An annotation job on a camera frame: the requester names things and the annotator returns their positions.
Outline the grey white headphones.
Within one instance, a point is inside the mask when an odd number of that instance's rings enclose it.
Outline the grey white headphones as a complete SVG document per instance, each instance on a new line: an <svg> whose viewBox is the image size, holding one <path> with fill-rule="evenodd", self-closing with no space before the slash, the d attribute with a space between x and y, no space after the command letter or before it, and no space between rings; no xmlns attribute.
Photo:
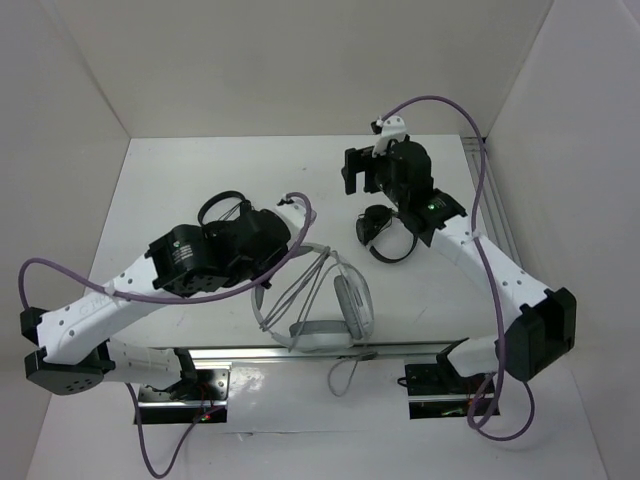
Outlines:
<svg viewBox="0 0 640 480"><path fill-rule="evenodd" d="M302 245L297 258L314 259L264 307L267 289L251 292L259 329L292 351L335 351L370 341L375 327L373 300L364 275L340 253L316 243Z"/></svg>

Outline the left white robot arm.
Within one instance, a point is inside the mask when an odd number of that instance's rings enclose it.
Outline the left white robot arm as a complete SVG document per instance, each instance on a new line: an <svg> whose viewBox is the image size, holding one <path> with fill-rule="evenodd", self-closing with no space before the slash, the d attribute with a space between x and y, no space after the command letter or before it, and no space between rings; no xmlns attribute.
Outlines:
<svg viewBox="0 0 640 480"><path fill-rule="evenodd" d="M228 298L241 283L254 286L286 257L296 232L267 209L205 226L181 224L82 298L52 311L25 308L22 334L36 346L24 359L27 380L59 396L110 381L189 397L199 376L186 349L137 347L115 335L163 307Z"/></svg>

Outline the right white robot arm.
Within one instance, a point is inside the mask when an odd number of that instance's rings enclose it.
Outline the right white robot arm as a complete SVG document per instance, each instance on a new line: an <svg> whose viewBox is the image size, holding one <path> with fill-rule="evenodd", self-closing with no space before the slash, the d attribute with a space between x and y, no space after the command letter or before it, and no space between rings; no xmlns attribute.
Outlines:
<svg viewBox="0 0 640 480"><path fill-rule="evenodd" d="M457 392L471 376L499 371L528 382L573 349L577 299L526 273L475 229L464 207L435 187L431 167L422 145L392 140L383 153L372 146L346 150L341 175L351 195L362 174L365 192L384 193L409 232L493 298L501 318L498 335L448 347L436 369L440 387Z"/></svg>

